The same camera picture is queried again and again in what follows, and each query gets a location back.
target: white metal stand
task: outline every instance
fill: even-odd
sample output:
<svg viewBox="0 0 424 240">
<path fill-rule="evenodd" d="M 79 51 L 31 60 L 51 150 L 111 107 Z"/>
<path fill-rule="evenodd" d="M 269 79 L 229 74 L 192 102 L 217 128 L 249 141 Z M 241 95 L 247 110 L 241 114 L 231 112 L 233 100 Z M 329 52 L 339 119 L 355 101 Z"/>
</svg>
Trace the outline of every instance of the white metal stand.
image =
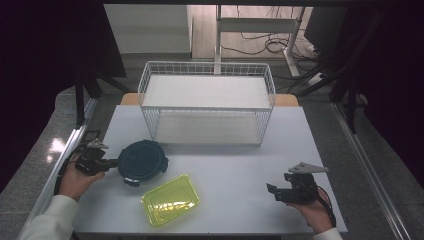
<svg viewBox="0 0 424 240">
<path fill-rule="evenodd" d="M 295 19 L 265 19 L 265 18 L 222 18 L 221 5 L 216 6 L 216 45 L 215 62 L 221 62 L 221 33 L 248 32 L 248 33 L 289 33 L 287 48 L 283 51 L 292 77 L 299 77 L 299 71 L 293 61 L 293 47 L 302 23 L 305 8 L 302 7 Z"/>
</svg>

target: floor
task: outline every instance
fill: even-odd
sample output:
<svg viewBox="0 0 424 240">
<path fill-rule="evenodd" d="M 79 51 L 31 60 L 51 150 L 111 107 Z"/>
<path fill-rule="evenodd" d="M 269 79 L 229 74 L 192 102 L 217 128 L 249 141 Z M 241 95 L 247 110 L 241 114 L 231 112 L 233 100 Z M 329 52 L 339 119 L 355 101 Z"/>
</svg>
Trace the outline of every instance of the floor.
<svg viewBox="0 0 424 240">
<path fill-rule="evenodd" d="M 209 49 L 205 50 L 205 52 L 213 53 L 210 46 L 207 46 L 205 45 L 203 47 L 204 49 Z M 202 55 L 203 53 L 200 52 L 196 54 L 199 54 L 198 59 L 212 58 L 210 55 Z M 238 61 L 252 61 L 251 59 L 246 59 L 246 56 L 243 55 L 228 56 L 226 60 L 232 61 L 233 58 L 238 59 Z M 279 89 L 278 93 L 286 93 L 287 90 L 294 92 L 297 91 L 297 87 L 308 84 L 308 78 L 305 78 L 306 80 L 302 81 L 301 84 L 296 84 L 290 88 L 298 80 L 290 79 L 288 67 L 282 58 L 270 58 L 256 59 L 255 62 L 266 62 L 270 65 L 271 71 L 275 75 L 274 82 L 276 89 Z M 136 66 L 140 66 L 140 64 L 144 65 L 148 60 L 190 61 L 192 59 L 180 59 L 173 55 L 123 56 L 128 79 L 119 80 L 136 91 L 142 72 L 142 69 Z M 302 66 L 305 69 L 314 66 L 312 62 L 303 64 L 304 66 Z M 101 80 L 99 80 L 99 84 L 104 92 L 103 97 L 99 99 L 99 104 L 110 106 L 109 110 L 102 112 L 101 115 L 103 119 L 108 119 L 113 113 L 113 106 L 119 104 L 123 94 Z M 363 169 L 360 168 L 358 159 L 349 145 L 348 137 L 342 131 L 332 104 L 328 100 L 328 92 L 330 90 L 331 85 L 306 97 L 299 98 L 299 103 L 304 108 L 321 159 L 324 165 L 332 169 L 328 175 L 332 182 L 332 187 L 336 193 L 344 193 L 336 196 L 349 229 L 349 235 L 343 235 L 343 237 L 345 239 L 396 239 L 393 236 L 389 224 L 381 222 L 381 219 L 385 219 L 384 213 L 374 198 L 374 193 L 369 182 L 363 177 Z M 56 110 L 50 122 L 35 143 L 21 168 L 9 182 L 6 189 L 0 194 L 0 239 L 16 239 L 18 236 L 57 159 L 62 153 L 68 137 L 75 127 L 75 118 L 75 94 L 73 88 L 70 88 L 57 96 Z M 108 121 L 103 121 L 103 119 L 95 120 L 92 123 L 93 126 L 101 126 L 101 128 L 106 129 Z M 399 159 L 390 146 L 368 122 L 362 108 L 357 109 L 355 120 L 357 128 L 356 136 L 361 141 L 364 151 L 367 153 L 379 180 L 403 219 L 406 229 L 410 234 L 410 239 L 420 239 L 419 236 L 424 236 L 424 229 L 422 228 L 424 225 L 423 189 L 415 181 L 401 159 Z M 82 235 L 81 237 L 82 239 L 140 239 L 135 236 Z M 148 238 L 169 239 L 169 237 Z M 280 239 L 280 237 L 263 239 Z M 301 234 L 299 236 L 294 235 L 281 239 L 310 239 L 310 235 Z"/>
</svg>

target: person's left hand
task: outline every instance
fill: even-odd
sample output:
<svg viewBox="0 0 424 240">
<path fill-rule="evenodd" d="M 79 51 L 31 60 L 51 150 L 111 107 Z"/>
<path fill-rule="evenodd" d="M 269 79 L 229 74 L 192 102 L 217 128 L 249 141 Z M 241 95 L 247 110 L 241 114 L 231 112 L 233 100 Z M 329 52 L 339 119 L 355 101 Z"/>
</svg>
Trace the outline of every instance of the person's left hand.
<svg viewBox="0 0 424 240">
<path fill-rule="evenodd" d="M 75 161 L 78 155 L 74 155 L 66 167 L 66 172 L 62 177 L 60 184 L 59 195 L 64 195 L 78 201 L 92 183 L 104 177 L 104 172 L 99 172 L 94 176 L 87 176 L 75 168 Z"/>
</svg>

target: white wall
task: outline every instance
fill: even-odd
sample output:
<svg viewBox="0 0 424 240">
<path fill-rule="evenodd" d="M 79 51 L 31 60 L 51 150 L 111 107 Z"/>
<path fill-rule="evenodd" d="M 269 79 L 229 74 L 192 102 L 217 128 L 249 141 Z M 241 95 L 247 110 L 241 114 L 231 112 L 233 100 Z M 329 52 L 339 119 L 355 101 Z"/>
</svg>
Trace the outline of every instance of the white wall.
<svg viewBox="0 0 424 240">
<path fill-rule="evenodd" d="M 191 52 L 191 11 L 185 5 L 104 5 L 120 53 Z"/>
</svg>

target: hand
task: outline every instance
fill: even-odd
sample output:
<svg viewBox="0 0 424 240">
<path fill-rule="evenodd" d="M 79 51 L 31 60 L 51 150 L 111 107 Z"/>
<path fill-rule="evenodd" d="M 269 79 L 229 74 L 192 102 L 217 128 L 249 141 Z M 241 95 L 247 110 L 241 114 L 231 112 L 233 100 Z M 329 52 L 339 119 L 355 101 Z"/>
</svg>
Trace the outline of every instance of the hand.
<svg viewBox="0 0 424 240">
<path fill-rule="evenodd" d="M 74 155 L 66 167 L 66 172 L 62 177 L 59 195 L 65 195 L 78 201 L 92 183 L 104 177 L 104 172 L 99 172 L 94 176 L 87 176 L 75 168 L 75 161 L 78 155 Z"/>
<path fill-rule="evenodd" d="M 318 193 L 320 197 L 324 199 L 324 201 L 329 203 L 329 199 L 322 189 L 318 189 Z M 314 202 L 305 205 L 296 203 L 286 204 L 287 206 L 291 206 L 299 210 L 308 225 L 314 230 L 315 234 L 319 234 L 333 228 L 327 211 L 321 205 L 321 203 L 318 202 L 318 200 L 315 200 Z"/>
</svg>

